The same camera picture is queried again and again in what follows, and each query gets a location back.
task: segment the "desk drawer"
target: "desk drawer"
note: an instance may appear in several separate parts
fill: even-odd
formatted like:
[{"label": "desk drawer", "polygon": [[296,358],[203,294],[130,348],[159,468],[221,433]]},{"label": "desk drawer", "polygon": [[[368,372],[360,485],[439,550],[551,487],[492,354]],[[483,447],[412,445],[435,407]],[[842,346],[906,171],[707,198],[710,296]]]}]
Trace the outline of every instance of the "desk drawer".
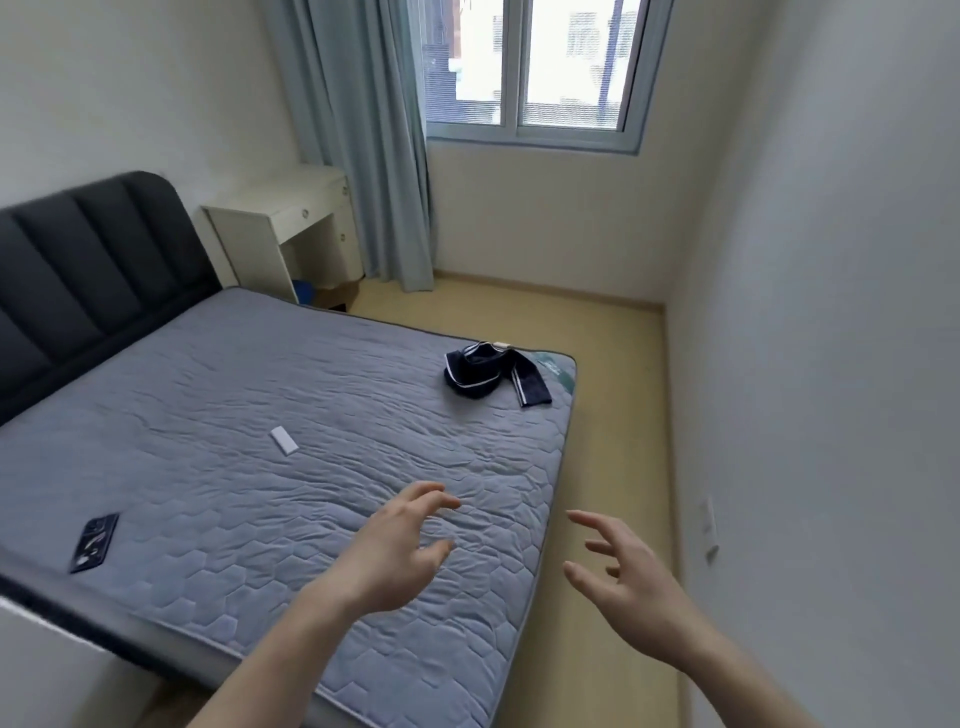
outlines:
[{"label": "desk drawer", "polygon": [[303,193],[292,205],[270,216],[277,244],[320,222],[348,198],[347,178],[331,182],[316,193]]}]

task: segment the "navy clothing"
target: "navy clothing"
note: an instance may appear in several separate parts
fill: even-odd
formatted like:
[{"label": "navy clothing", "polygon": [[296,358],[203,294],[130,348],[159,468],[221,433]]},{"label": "navy clothing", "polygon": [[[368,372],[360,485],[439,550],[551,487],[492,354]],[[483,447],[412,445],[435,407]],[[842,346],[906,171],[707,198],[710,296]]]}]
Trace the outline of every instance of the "navy clothing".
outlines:
[{"label": "navy clothing", "polygon": [[464,397],[479,400],[496,389],[503,378],[514,384],[522,407],[553,401],[537,365],[516,349],[481,341],[446,355],[444,379]]}]

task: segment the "window pane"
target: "window pane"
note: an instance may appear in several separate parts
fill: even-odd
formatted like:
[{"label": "window pane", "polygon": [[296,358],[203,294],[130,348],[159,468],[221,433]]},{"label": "window pane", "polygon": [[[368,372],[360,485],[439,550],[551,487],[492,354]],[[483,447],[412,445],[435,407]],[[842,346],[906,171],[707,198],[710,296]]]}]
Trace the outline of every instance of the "window pane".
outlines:
[{"label": "window pane", "polygon": [[534,0],[524,126],[617,128],[642,2]]},{"label": "window pane", "polygon": [[426,120],[499,124],[503,0],[420,0]]}]

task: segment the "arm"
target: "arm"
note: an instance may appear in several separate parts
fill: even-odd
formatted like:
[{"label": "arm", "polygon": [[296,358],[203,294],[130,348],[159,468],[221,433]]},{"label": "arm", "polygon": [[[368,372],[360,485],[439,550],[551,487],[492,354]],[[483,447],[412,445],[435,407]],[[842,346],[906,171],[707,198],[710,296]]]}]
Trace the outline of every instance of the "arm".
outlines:
[{"label": "arm", "polygon": [[567,515],[603,537],[588,539],[586,546],[616,559],[615,566],[607,567],[616,581],[601,579],[569,561],[564,574],[627,644],[686,673],[727,728],[819,728],[759,665],[710,624],[669,569],[623,521],[585,511]]},{"label": "arm", "polygon": [[460,500],[417,482],[373,514],[326,572],[308,584],[189,728],[295,728],[350,626],[399,609],[430,583],[453,548],[420,546],[423,521]]}]

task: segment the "curtain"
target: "curtain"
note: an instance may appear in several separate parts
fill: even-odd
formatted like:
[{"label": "curtain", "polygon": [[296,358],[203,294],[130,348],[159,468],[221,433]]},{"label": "curtain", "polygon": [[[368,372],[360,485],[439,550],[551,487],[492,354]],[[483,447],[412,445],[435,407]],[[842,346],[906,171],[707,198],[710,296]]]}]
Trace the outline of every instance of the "curtain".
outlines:
[{"label": "curtain", "polygon": [[405,0],[261,0],[306,161],[347,172],[364,270],[433,288],[426,143]]}]

